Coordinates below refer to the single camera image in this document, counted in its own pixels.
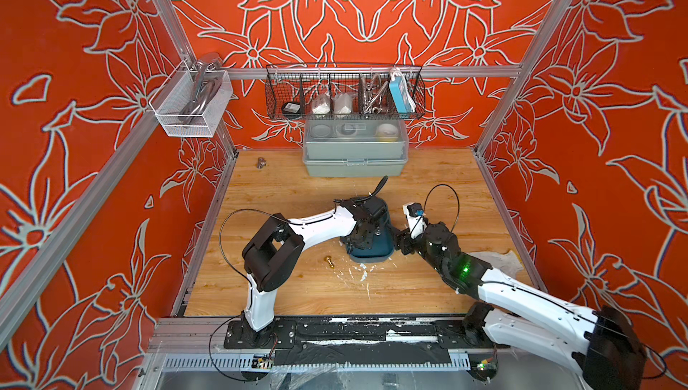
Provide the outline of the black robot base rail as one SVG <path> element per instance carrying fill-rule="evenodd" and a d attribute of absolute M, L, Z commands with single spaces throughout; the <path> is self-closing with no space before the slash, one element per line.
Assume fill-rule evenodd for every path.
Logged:
<path fill-rule="evenodd" d="M 243 319 L 221 331 L 227 350 L 267 352 L 279 366 L 419 366 L 462 370 L 500 346 L 462 315 L 277 316 L 261 331 Z"/>

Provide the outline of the teal plastic storage box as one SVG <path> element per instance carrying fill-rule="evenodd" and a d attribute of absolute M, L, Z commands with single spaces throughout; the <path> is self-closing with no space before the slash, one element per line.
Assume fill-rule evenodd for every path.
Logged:
<path fill-rule="evenodd" d="M 380 263 L 395 250 L 392 221 L 387 204 L 381 198 L 353 202 L 356 224 L 340 240 L 349 257 L 357 263 Z"/>

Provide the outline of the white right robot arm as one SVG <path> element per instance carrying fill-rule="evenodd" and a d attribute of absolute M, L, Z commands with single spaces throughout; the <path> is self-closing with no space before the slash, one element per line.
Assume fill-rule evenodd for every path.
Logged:
<path fill-rule="evenodd" d="M 462 251 L 421 204 L 402 210 L 408 227 L 397 235 L 397 250 L 420 255 L 453 291 L 475 300 L 464 321 L 467 336 L 553 361 L 592 389 L 640 388 L 647 354 L 621 311 L 579 306 L 523 284 Z"/>

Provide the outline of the bronze chess piece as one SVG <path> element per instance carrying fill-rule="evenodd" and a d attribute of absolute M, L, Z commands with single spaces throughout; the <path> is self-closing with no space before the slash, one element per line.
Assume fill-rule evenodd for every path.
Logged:
<path fill-rule="evenodd" d="M 326 264 L 329 266 L 329 268 L 331 268 L 331 269 L 334 269 L 334 268 L 335 268 L 335 264 L 334 264 L 333 259 L 331 258 L 331 256 L 326 256 L 326 257 L 324 258 L 324 261 L 325 261 Z"/>

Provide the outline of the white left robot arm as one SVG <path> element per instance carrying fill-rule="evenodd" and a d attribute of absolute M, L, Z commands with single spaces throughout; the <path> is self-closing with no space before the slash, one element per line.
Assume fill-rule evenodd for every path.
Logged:
<path fill-rule="evenodd" d="M 333 210 L 302 219 L 272 214 L 242 251 L 249 282 L 245 322 L 261 332 L 274 320 L 277 292 L 303 252 L 339 239 L 355 263 L 380 263 L 394 252 L 389 208 L 377 196 L 337 200 Z"/>

